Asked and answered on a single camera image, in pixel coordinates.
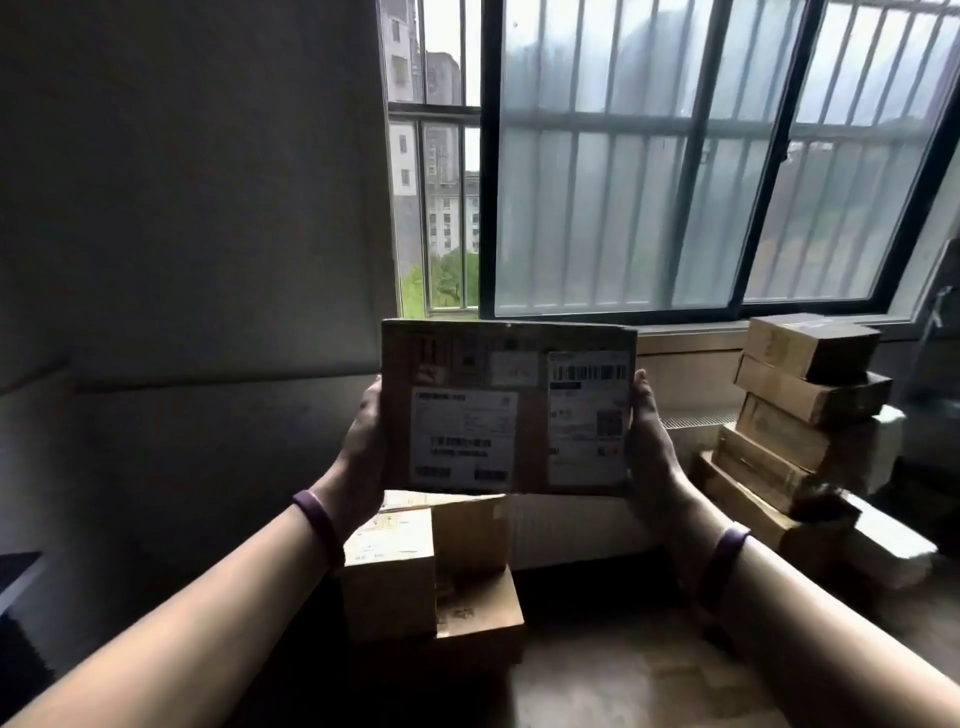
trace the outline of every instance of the hand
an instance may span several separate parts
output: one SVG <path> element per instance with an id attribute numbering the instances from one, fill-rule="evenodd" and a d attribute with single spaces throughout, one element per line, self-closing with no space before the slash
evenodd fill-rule
<path id="1" fill-rule="evenodd" d="M 333 521 L 341 543 L 369 521 L 383 504 L 383 463 L 387 441 L 380 421 L 380 375 L 363 399 L 340 454 L 313 488 Z"/>
<path id="2" fill-rule="evenodd" d="M 671 494 L 686 476 L 666 433 L 654 392 L 642 369 L 634 373 L 631 387 L 632 417 L 627 431 L 628 499 L 636 514 L 651 528 L 669 525 Z"/>

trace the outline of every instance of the gray wall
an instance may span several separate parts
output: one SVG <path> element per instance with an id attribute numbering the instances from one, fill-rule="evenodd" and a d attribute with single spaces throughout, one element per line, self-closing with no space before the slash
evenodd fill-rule
<path id="1" fill-rule="evenodd" d="M 14 5 L 5 243 L 81 386 L 374 372 L 374 0 Z"/>
<path id="2" fill-rule="evenodd" d="M 63 672 L 133 619 L 148 592 L 134 586 L 132 541 L 117 527 L 59 358 L 0 260 L 0 553 L 42 552 L 12 613 Z"/>
<path id="3" fill-rule="evenodd" d="M 0 22 L 0 551 L 48 554 L 18 614 L 63 670 L 321 473 L 376 371 L 377 22 L 374 0 L 14 0 Z"/>

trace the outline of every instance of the stack of boxes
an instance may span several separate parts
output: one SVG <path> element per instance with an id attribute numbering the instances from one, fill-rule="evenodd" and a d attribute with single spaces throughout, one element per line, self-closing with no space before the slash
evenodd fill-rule
<path id="1" fill-rule="evenodd" d="M 520 661 L 505 507 L 501 495 L 387 492 L 345 544 L 339 574 L 357 681 L 414 683 Z"/>
<path id="2" fill-rule="evenodd" d="M 753 319 L 735 379 L 747 392 L 740 416 L 697 463 L 708 497 L 810 575 L 859 516 L 841 489 L 871 492 L 896 456 L 878 446 L 892 384 L 867 371 L 878 340 L 815 314 Z"/>

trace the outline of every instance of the small brown box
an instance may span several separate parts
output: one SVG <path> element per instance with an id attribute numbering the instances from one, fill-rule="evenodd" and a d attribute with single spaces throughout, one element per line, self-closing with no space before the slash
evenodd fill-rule
<path id="1" fill-rule="evenodd" d="M 523 612 L 509 569 L 457 582 L 437 599 L 437 634 L 356 645 L 350 672 L 363 685 L 423 685 L 520 662 Z"/>
<path id="2" fill-rule="evenodd" d="M 617 495 L 636 330 L 383 322 L 388 488 Z"/>
<path id="3" fill-rule="evenodd" d="M 809 381 L 842 384 L 862 378 L 880 332 L 814 313 L 751 319 L 743 352 Z"/>
<path id="4" fill-rule="evenodd" d="M 856 488 L 865 457 L 876 436 L 876 420 L 840 429 L 819 429 L 755 395 L 747 395 L 736 421 L 737 431 L 791 463 Z"/>
<path id="5" fill-rule="evenodd" d="M 709 452 L 700 453 L 694 472 L 700 490 L 720 510 L 750 528 L 758 541 L 810 576 L 821 573 L 837 558 L 841 544 L 860 515 L 840 496 L 832 495 L 829 509 L 821 501 L 820 520 L 795 521 L 711 462 Z"/>
<path id="6" fill-rule="evenodd" d="M 381 513 L 430 508 L 437 574 L 496 573 L 507 566 L 507 497 L 387 491 Z"/>
<path id="7" fill-rule="evenodd" d="M 720 428 L 713 463 L 785 514 L 828 491 L 813 473 L 760 445 L 733 425 Z"/>
<path id="8" fill-rule="evenodd" d="M 744 354 L 733 383 L 810 425 L 841 426 L 879 412 L 890 397 L 893 380 L 867 372 L 847 385 L 814 384 Z"/>
<path id="9" fill-rule="evenodd" d="M 347 631 L 355 643 L 436 630 L 430 509 L 379 513 L 344 544 L 340 571 Z"/>

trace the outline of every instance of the green foliage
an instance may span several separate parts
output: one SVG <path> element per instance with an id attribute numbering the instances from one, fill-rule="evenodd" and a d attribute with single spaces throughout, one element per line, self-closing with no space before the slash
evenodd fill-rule
<path id="1" fill-rule="evenodd" d="M 415 265 L 400 279 L 400 316 L 405 319 L 423 318 L 423 271 L 419 265 Z"/>
<path id="2" fill-rule="evenodd" d="M 466 253 L 467 266 L 467 305 L 478 305 L 480 301 L 480 255 Z M 463 290 L 460 280 L 460 251 L 453 250 L 445 255 L 430 256 L 430 300 L 434 308 L 455 308 L 460 306 Z M 422 319 L 423 312 L 423 271 L 419 265 L 413 266 L 406 276 L 400 279 L 400 315 L 405 319 Z"/>

